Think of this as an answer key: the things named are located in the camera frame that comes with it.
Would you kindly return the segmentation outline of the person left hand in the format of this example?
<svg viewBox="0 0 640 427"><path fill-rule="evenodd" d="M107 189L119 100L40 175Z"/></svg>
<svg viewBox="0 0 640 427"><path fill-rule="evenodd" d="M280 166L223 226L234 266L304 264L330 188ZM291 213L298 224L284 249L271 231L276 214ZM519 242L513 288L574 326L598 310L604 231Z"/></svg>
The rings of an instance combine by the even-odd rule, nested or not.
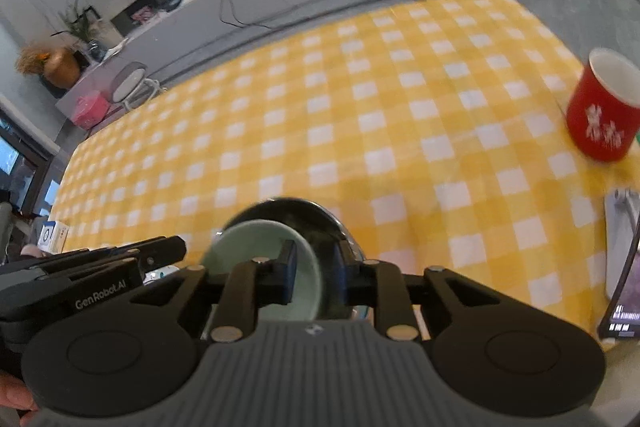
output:
<svg viewBox="0 0 640 427"><path fill-rule="evenodd" d="M32 393L27 386L18 378L1 373L0 395L2 407L21 411L20 425L25 427L39 411Z"/></svg>

